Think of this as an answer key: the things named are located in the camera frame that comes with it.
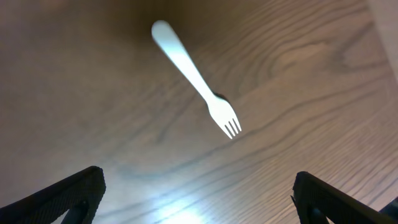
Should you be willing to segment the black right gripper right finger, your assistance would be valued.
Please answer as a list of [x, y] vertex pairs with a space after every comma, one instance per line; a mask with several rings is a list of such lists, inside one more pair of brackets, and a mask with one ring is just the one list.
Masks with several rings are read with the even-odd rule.
[[297, 173], [291, 196], [301, 223], [397, 223], [397, 199], [380, 211], [361, 203], [314, 175]]

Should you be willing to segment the white plastic fork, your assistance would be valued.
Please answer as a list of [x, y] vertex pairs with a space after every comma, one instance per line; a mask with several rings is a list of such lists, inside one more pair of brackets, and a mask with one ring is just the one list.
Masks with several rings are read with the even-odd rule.
[[242, 128], [233, 107], [226, 99], [212, 92], [170, 24], [165, 21], [154, 22], [151, 34], [154, 42], [167, 58], [204, 99], [215, 123], [227, 137], [234, 138], [242, 131]]

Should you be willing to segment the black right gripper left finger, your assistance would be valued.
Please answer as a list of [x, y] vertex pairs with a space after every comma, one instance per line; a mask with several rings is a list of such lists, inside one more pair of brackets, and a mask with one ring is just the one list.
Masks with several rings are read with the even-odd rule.
[[91, 224], [106, 190], [103, 170], [91, 166], [1, 208], [1, 223]]

